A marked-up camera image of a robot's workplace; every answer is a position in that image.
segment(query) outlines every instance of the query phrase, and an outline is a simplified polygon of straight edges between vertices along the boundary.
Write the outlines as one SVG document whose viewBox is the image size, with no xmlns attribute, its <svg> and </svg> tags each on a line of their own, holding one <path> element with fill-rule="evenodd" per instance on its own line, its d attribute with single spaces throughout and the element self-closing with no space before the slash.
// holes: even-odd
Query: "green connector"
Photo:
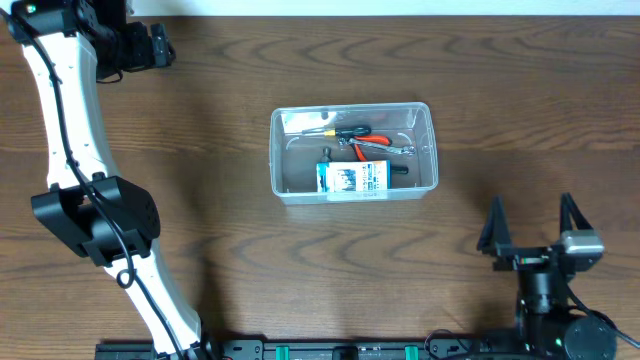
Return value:
<svg viewBox="0 0 640 360">
<path fill-rule="evenodd" d="M 418 360 L 420 358 L 420 355 L 418 355 L 417 346 L 405 346 L 404 354 L 406 360 Z"/>
<path fill-rule="evenodd" d="M 276 346 L 276 360 L 289 360 L 288 346 Z"/>
</svg>

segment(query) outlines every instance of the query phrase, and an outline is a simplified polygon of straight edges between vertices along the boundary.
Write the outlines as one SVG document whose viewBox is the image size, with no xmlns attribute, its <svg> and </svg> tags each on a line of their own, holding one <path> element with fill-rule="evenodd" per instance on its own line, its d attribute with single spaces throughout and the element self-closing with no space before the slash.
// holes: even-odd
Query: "black mount bracket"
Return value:
<svg viewBox="0 0 640 360">
<path fill-rule="evenodd" d="M 131 255 L 147 257 L 153 239 L 160 235 L 160 218 L 151 195 L 118 176 L 94 174 L 88 183 L 110 218 L 120 227 Z M 59 189 L 31 198 L 33 213 L 49 231 L 80 257 L 96 266 L 109 266 L 123 256 L 109 228 L 79 186 Z"/>
</svg>

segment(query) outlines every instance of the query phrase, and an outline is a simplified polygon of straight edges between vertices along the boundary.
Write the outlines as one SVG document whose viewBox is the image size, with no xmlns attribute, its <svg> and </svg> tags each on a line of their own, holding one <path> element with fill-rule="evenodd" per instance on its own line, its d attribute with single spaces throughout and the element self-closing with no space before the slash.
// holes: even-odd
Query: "wood grain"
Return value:
<svg viewBox="0 0 640 360">
<path fill-rule="evenodd" d="M 640 336 L 636 19 L 160 20 L 175 65 L 99 86 L 101 106 L 123 174 L 158 204 L 169 266 L 218 333 L 507 326 L 515 276 L 475 251 L 489 201 L 502 194 L 516 242 L 540 245 L 571 191 L 607 246 L 572 285 Z M 0 358 L 91 359 L 100 340 L 148 339 L 124 292 L 31 214 L 46 138 L 35 83 L 1 33 Z M 440 185 L 422 201 L 287 208 L 271 193 L 274 109 L 403 101 L 433 113 Z"/>
</svg>

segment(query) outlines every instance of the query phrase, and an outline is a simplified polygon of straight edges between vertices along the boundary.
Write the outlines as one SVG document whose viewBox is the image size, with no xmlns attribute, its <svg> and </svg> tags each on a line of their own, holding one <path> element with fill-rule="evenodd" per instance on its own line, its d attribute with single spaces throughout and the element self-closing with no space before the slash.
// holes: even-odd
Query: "plastic storage box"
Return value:
<svg viewBox="0 0 640 360">
<path fill-rule="evenodd" d="M 414 155 L 391 154 L 361 146 L 367 160 L 390 160 L 406 166 L 407 174 L 392 174 L 391 188 L 363 192 L 317 192 L 316 164 L 323 149 L 332 161 L 358 161 L 350 145 L 335 136 L 309 134 L 319 128 L 369 126 L 387 136 L 392 146 L 414 146 Z M 271 186 L 287 205 L 332 202 L 420 199 L 438 185 L 438 155 L 429 108 L 424 103 L 369 104 L 281 108 L 271 116 L 269 142 Z"/>
</svg>

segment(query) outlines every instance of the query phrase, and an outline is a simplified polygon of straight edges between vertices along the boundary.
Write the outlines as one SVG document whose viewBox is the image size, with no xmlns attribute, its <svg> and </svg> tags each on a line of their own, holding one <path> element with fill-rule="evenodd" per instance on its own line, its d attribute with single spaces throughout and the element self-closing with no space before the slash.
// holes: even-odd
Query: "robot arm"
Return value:
<svg viewBox="0 0 640 360">
<path fill-rule="evenodd" d="M 101 198 L 132 252 L 139 281 L 125 291 L 149 327 L 155 352 L 171 358 L 176 357 L 176 347 L 181 354 L 189 354 L 201 346 L 200 318 L 182 296 L 160 252 L 156 240 L 160 223 L 153 199 L 119 177 L 106 138 L 96 80 L 121 76 L 121 71 L 169 66 L 175 54 L 162 25 L 152 26 L 152 39 L 143 24 L 126 24 L 124 11 L 124 1 L 113 0 L 91 5 L 83 0 L 42 5 L 20 1 L 12 5 L 10 31 L 23 44 L 36 79 L 49 149 L 50 191 L 34 196 L 32 205 L 38 220 L 77 255 L 91 257 L 114 278 L 126 272 L 127 261 L 113 234 L 92 204 L 83 205 L 85 194 L 63 149 L 52 77 L 29 37 L 37 39 L 54 64 L 64 130 L 81 180 Z"/>
</svg>

